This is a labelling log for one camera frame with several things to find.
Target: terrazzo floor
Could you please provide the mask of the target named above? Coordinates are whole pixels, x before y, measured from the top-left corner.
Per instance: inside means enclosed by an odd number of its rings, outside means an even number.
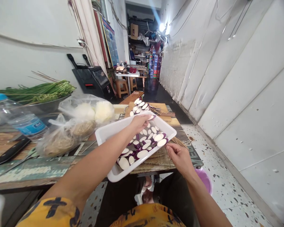
[[[181,126],[204,162],[202,168],[211,180],[212,197],[231,224],[237,227],[272,226],[196,127],[191,124]],[[168,175],[161,174],[160,178],[164,179]],[[107,182],[101,183],[88,198],[82,215],[82,226],[95,225],[106,185]]]

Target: dark pants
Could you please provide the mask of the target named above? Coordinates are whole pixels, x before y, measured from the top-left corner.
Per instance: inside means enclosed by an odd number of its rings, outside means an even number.
[[[116,183],[108,182],[95,227],[107,227],[136,207],[134,197],[141,192],[145,181],[145,177],[128,175]],[[186,181],[178,171],[155,184],[153,199],[170,208],[187,227],[199,226]]]

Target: water bottle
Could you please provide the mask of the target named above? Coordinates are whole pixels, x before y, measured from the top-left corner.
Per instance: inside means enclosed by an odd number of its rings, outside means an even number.
[[[32,141],[40,140],[48,127],[25,106],[0,94],[0,117]]]

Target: plastic bag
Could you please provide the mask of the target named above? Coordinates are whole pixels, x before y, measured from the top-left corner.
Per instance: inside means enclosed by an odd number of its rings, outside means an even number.
[[[41,157],[63,155],[78,146],[97,128],[115,121],[113,105],[90,94],[70,96],[59,104],[59,110],[72,118],[66,121],[59,114],[56,120],[49,120],[52,126],[36,146]]]
[[[90,94],[74,94],[63,100],[58,109],[74,118],[95,120],[97,127],[115,121],[113,105],[105,99]]]

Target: bundle of skewers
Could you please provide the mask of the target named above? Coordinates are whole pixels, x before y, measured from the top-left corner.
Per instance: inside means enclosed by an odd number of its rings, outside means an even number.
[[[129,113],[130,116],[143,113],[144,111],[151,111],[156,115],[166,114],[166,112],[163,112],[160,109],[149,105],[149,103],[142,101],[141,98],[137,98],[134,104],[135,106],[133,107],[133,110]]]

